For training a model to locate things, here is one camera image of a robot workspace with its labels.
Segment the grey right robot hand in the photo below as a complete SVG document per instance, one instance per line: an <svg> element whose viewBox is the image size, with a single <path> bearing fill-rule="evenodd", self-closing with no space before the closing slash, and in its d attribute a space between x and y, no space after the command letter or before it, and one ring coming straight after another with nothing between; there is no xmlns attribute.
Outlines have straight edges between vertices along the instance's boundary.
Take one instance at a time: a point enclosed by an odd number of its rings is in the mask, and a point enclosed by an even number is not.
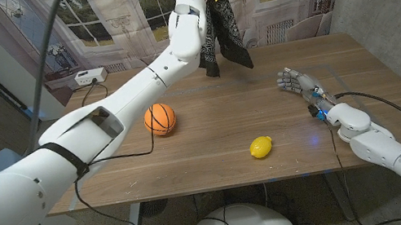
<svg viewBox="0 0 401 225"><path fill-rule="evenodd" d="M315 77L290 68L284 68L277 75L279 76L277 79L278 87L282 90L298 93L318 112L328 113L337 105L337 99L329 94Z"/></svg>

